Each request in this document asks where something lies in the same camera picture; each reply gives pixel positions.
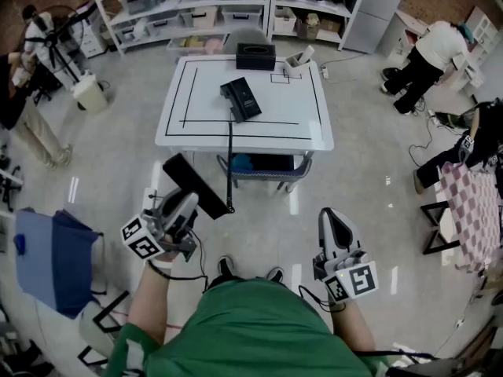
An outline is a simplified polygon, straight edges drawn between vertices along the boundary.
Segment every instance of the white desk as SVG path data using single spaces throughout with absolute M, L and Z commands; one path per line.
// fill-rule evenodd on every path
M 183 57 L 174 72 L 156 144 L 183 151 L 224 152 L 229 144 L 230 101 L 220 86 L 245 77 L 261 115 L 233 124 L 233 150 L 302 155 L 333 149 L 332 127 L 318 66 L 298 78 L 283 72 L 237 70 L 234 55 Z

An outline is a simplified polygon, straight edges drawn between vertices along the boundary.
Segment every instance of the pink checkered cloth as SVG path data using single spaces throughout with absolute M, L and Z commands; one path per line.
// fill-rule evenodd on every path
M 456 267 L 476 273 L 494 259 L 500 244 L 496 177 L 471 172 L 463 163 L 446 163 L 440 173 L 464 255 L 464 265 Z

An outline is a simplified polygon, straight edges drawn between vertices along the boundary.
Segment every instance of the person in black shirt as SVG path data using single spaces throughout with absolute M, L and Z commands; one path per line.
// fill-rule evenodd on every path
M 48 168 L 56 169 L 58 164 L 66 166 L 72 158 L 71 145 L 61 147 L 33 100 L 16 90 L 12 83 L 19 65 L 19 53 L 0 56 L 0 123 L 7 130 L 13 130 Z
M 438 154 L 414 171 L 414 187 L 418 194 L 422 194 L 424 189 L 439 181 L 438 168 L 442 168 L 444 163 L 461 162 L 460 147 L 467 141 L 469 143 L 470 138 L 472 152 L 465 160 L 467 167 L 473 167 L 497 153 L 499 144 L 503 142 L 503 101 L 501 99 L 477 104 L 470 130 L 467 130 L 451 149 Z

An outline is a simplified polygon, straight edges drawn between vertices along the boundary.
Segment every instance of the black device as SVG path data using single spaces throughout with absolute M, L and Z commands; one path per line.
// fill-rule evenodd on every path
M 221 85 L 220 91 L 232 104 L 230 111 L 233 113 L 237 123 L 242 123 L 262 113 L 244 77 Z
M 224 202 L 197 174 L 182 154 L 169 158 L 164 163 L 163 170 L 185 194 L 195 192 L 199 196 L 199 207 L 212 219 L 220 218 L 229 213 Z
M 276 48 L 274 45 L 238 43 L 236 68 L 238 70 L 268 70 L 276 67 Z

